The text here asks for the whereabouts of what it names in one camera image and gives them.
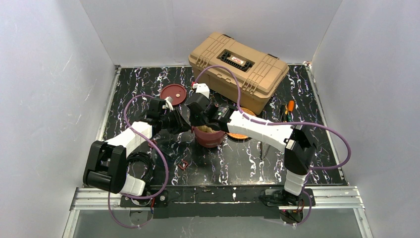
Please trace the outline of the steamed bun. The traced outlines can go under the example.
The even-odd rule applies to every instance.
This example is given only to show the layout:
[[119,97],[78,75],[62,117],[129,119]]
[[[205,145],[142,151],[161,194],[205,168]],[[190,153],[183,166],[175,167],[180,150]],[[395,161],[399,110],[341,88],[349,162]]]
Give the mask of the steamed bun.
[[218,132],[218,130],[213,130],[211,127],[208,127],[206,125],[198,126],[197,129],[204,133],[217,133]]

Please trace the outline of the red steel lunch bowl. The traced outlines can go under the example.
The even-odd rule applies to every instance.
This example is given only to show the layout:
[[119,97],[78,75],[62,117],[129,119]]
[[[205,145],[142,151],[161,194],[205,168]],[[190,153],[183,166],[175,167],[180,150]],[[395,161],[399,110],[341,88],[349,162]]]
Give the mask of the red steel lunch bowl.
[[192,127],[192,132],[198,144],[206,148],[217,147],[223,142],[225,137],[224,131],[219,130],[217,133],[204,133],[199,131],[195,126]]

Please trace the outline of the dark transparent round lid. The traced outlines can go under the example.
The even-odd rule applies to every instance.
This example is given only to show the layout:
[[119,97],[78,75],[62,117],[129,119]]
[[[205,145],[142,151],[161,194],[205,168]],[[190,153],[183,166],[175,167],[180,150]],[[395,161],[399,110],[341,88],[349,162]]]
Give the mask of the dark transparent round lid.
[[[183,159],[182,154],[185,147],[175,141],[162,140],[157,142],[157,147],[163,154],[169,169],[180,164],[180,161]],[[159,169],[164,170],[163,158],[156,149],[152,150],[151,159]]]

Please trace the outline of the red round lid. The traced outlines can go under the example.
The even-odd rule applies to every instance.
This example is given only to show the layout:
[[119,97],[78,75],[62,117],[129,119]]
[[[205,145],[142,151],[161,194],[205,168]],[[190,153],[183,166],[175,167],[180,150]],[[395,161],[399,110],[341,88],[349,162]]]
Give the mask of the red round lid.
[[173,106],[177,106],[186,100],[187,91],[180,84],[170,84],[161,90],[159,97],[161,99],[170,97],[172,99],[171,104]]

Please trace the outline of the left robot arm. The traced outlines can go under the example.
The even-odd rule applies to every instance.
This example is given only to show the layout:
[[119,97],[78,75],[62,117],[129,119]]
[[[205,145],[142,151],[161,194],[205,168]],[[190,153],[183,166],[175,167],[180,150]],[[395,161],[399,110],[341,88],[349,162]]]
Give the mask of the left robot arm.
[[178,134],[188,131],[191,126],[169,100],[151,99],[149,108],[128,129],[109,140],[92,143],[83,183],[110,193],[143,199],[146,182],[127,173],[127,157],[142,143],[151,143],[151,138],[162,129]]

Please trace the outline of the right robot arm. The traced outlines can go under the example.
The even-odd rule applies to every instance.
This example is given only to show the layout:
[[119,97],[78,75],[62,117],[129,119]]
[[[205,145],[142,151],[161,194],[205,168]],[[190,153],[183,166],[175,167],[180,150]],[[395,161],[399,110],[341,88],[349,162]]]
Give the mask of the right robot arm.
[[216,106],[202,93],[193,93],[185,102],[192,126],[205,125],[216,131],[246,135],[284,152],[284,191],[294,196],[302,192],[316,144],[306,125],[277,124],[253,117],[232,105]]

